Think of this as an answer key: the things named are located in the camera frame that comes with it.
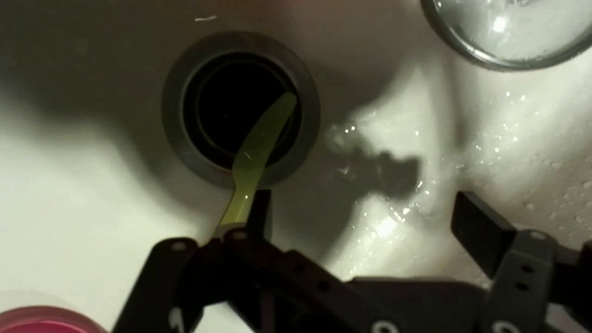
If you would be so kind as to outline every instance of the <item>drain opening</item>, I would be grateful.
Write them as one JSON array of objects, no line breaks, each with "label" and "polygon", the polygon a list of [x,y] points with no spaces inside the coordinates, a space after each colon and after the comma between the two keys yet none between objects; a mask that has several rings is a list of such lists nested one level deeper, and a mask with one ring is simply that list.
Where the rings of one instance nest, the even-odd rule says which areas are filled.
[{"label": "drain opening", "polygon": [[[272,60],[227,53],[205,62],[188,81],[183,119],[192,143],[218,166],[231,168],[235,153],[259,116],[283,94],[297,90]],[[268,166],[290,151],[301,127],[301,108],[283,127]]]}]

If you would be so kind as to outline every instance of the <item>sink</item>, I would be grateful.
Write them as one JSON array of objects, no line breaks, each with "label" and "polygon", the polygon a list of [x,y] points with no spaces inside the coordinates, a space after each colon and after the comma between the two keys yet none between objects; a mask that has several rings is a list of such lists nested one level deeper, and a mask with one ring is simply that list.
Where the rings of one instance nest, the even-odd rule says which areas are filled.
[{"label": "sink", "polygon": [[[342,279],[486,284],[449,232],[458,188],[562,243],[590,238],[592,51],[484,69],[438,38],[414,0],[5,0],[0,310],[62,304],[111,327],[157,240],[207,242],[229,190],[177,158],[161,95],[175,58],[222,31],[279,40],[318,88],[318,138],[272,184],[279,247]],[[244,328],[227,316],[207,310],[203,330]]]}]

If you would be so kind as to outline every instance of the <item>sink drain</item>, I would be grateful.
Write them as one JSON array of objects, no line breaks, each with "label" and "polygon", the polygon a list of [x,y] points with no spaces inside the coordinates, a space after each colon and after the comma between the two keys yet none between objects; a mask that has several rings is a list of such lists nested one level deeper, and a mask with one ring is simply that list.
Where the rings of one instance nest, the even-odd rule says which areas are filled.
[{"label": "sink drain", "polygon": [[229,168],[259,116],[283,94],[297,105],[283,127],[262,182],[294,171],[318,131],[318,95],[303,62],[277,40],[257,32],[222,32],[199,40],[173,64],[162,95],[172,147],[201,177],[231,184]]}]

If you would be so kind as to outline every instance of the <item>pink object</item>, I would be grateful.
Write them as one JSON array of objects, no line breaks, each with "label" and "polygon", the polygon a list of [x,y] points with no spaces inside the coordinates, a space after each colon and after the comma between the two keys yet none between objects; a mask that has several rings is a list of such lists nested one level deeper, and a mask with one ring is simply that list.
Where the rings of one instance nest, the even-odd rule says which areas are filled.
[{"label": "pink object", "polygon": [[20,306],[0,312],[0,333],[105,333],[105,328],[74,310]]}]

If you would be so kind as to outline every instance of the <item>wet sink surface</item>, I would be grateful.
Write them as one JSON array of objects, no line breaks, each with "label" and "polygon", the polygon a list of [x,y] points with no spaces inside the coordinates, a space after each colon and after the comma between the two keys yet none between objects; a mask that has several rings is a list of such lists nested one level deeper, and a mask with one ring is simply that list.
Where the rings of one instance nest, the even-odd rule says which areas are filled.
[{"label": "wet sink surface", "polygon": [[447,232],[458,188],[564,243],[590,236],[590,51],[488,71],[447,49],[412,0],[11,0],[0,3],[3,308],[64,304],[111,327],[153,242],[209,238],[229,192],[173,155],[161,94],[190,44],[235,29],[281,40],[318,84],[318,140],[273,186],[279,247],[344,279],[484,282]]}]

